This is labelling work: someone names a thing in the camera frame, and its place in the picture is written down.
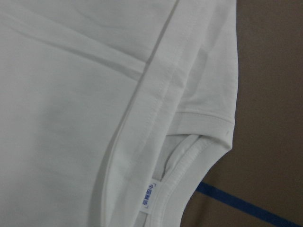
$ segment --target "brown floor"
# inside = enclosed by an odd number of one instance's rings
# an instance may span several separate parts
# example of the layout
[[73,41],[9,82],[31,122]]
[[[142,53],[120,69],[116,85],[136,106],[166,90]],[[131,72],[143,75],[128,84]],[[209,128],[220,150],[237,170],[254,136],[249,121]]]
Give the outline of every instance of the brown floor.
[[[238,0],[233,149],[205,183],[303,226],[303,0]],[[273,226],[195,192],[182,227]]]

